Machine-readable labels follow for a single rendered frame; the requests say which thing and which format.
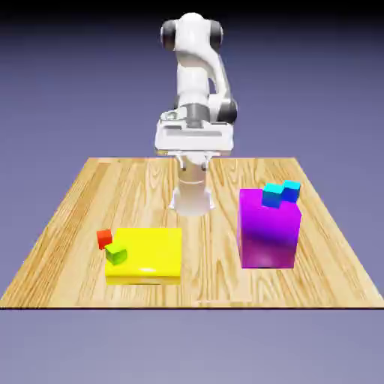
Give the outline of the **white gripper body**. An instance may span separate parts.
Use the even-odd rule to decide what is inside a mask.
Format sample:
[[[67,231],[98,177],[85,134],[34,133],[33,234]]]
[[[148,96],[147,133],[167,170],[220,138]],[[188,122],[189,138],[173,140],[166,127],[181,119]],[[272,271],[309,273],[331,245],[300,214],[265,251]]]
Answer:
[[[184,152],[228,155],[234,147],[233,126],[203,121],[202,127],[188,127],[185,120],[159,120],[154,147],[159,155]]]

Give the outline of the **small cyan cube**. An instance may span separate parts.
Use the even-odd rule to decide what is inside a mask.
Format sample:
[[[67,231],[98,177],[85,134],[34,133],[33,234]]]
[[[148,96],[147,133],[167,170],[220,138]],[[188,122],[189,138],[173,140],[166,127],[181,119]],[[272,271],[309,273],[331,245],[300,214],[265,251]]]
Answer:
[[[281,205],[283,191],[282,184],[267,183],[262,189],[262,205],[278,209]]]

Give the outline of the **small blue cube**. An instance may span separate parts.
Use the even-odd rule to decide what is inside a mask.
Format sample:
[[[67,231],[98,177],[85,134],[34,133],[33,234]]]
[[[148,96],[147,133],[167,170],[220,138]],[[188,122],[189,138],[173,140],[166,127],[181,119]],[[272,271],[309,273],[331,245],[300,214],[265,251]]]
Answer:
[[[283,190],[281,199],[289,203],[297,203],[300,195],[301,183],[299,181],[285,180],[283,182]]]

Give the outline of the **small red cube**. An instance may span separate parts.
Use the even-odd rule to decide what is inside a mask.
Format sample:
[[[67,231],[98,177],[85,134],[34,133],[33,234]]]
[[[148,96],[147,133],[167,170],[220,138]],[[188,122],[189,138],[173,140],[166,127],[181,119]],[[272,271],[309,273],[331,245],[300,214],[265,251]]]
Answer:
[[[111,229],[102,229],[97,231],[97,244],[100,250],[113,242]]]

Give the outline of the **small green cube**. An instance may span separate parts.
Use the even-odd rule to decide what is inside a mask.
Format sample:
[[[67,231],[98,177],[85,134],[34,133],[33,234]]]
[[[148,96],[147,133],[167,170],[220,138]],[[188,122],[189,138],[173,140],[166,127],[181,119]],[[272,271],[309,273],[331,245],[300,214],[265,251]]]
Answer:
[[[127,259],[126,247],[118,241],[105,246],[106,258],[114,266],[123,263]]]

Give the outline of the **large yellow box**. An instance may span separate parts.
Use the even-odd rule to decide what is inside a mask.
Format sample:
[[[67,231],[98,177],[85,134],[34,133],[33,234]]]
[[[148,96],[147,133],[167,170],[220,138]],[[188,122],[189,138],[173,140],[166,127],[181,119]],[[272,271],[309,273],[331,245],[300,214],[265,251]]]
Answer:
[[[180,228],[118,228],[112,242],[121,242],[127,259],[112,265],[106,258],[109,285],[180,284],[182,230]]]

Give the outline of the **large magenta box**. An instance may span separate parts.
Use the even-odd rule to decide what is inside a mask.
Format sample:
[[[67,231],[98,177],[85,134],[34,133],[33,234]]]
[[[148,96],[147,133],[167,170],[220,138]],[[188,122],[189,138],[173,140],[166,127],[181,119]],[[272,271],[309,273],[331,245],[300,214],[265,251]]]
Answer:
[[[291,269],[302,213],[297,203],[279,208],[262,205],[263,190],[242,188],[238,197],[237,243],[244,269]]]

